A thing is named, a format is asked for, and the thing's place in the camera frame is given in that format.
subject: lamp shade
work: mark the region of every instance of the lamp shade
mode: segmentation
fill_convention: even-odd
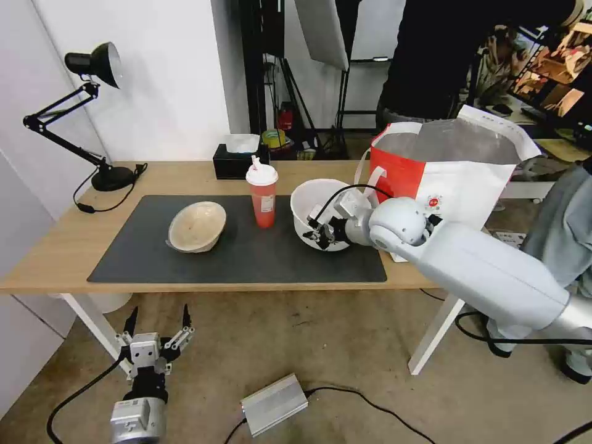
[[[74,74],[96,75],[114,88],[121,85],[121,59],[117,48],[111,42],[98,45],[90,54],[69,52],[64,57],[64,62]]]

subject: black tissue box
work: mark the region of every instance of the black tissue box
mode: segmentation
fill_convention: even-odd
[[[245,179],[247,170],[253,163],[252,155],[256,155],[261,163],[269,165],[269,149],[267,145],[260,144],[254,153],[229,153],[226,144],[218,145],[214,154],[214,170],[216,179]]]

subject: shopping bag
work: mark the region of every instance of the shopping bag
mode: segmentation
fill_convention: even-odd
[[[541,154],[519,126],[466,105],[454,120],[391,123],[368,152],[371,176],[380,168],[378,188],[475,229],[485,224],[516,165]]]

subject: wooden table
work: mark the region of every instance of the wooden table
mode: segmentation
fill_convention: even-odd
[[[288,195],[302,182],[335,178],[351,183],[358,161],[277,162],[277,194]],[[126,190],[87,191],[80,199],[96,208],[117,203]],[[274,291],[339,289],[433,288],[409,263],[395,263],[380,253],[387,275],[385,282],[331,282],[298,284],[133,284],[87,282],[99,260],[128,219],[142,196],[148,194],[241,195],[249,194],[245,181],[219,181],[211,162],[149,162],[128,199],[107,213],[86,214],[72,207],[29,254],[0,282],[0,293],[60,294],[91,332],[116,358],[120,346],[115,331],[97,309],[89,294],[132,292]],[[419,356],[425,353],[418,350]],[[130,368],[122,365],[125,371]]]

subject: white bowl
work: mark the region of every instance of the white bowl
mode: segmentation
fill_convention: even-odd
[[[312,179],[296,187],[290,197],[290,208],[294,216],[294,229],[302,242],[322,251],[339,251],[349,247],[347,242],[335,242],[323,250],[315,240],[304,237],[305,233],[313,230],[306,222],[306,218],[315,205],[324,205],[336,191],[348,185],[336,179]],[[358,190],[353,192],[362,196]],[[332,208],[330,205],[325,211],[334,211]]]
[[[216,202],[197,202],[183,208],[168,227],[166,244],[183,253],[212,249],[226,224],[226,211]]]

